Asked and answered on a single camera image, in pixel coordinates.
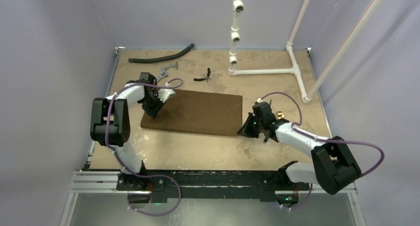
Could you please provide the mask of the brown cloth napkin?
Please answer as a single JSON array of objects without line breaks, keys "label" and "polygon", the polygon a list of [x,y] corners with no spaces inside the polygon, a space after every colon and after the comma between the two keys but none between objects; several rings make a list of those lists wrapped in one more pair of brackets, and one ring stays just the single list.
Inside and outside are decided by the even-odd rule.
[{"label": "brown cloth napkin", "polygon": [[145,129],[235,136],[242,127],[243,97],[221,93],[176,90],[155,117],[144,114]]}]

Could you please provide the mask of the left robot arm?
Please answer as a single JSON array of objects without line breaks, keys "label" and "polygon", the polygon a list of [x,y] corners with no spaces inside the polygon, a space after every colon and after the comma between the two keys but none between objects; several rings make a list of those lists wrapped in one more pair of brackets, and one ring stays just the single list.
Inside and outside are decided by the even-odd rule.
[{"label": "left robot arm", "polygon": [[150,184],[144,162],[136,156],[129,142],[129,109],[139,103],[147,115],[156,117],[165,102],[174,94],[169,84],[158,86],[157,79],[152,74],[142,72],[139,79],[128,81],[114,94],[93,99],[90,137],[107,147],[116,157],[121,167],[119,186],[141,191]]}]

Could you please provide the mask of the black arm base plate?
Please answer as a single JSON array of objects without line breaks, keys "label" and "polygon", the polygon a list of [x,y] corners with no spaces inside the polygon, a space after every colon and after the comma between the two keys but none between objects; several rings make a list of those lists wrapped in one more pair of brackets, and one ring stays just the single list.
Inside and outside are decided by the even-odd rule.
[{"label": "black arm base plate", "polygon": [[275,202],[281,192],[309,189],[307,183],[287,182],[281,170],[168,170],[148,169],[147,178],[118,173],[118,191],[144,191],[153,203],[169,198],[258,199]]}]

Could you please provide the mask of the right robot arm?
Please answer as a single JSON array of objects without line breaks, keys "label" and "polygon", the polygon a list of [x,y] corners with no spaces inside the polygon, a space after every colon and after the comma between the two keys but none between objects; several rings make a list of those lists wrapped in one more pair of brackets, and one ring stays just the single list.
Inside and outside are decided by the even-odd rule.
[{"label": "right robot arm", "polygon": [[319,185],[334,195],[362,177],[362,171],[341,137],[313,135],[285,118],[278,119],[266,102],[255,103],[237,134],[248,138],[264,135],[265,140],[289,145],[312,159],[311,164],[291,161],[269,176],[267,183],[279,183],[285,190],[297,183]]}]

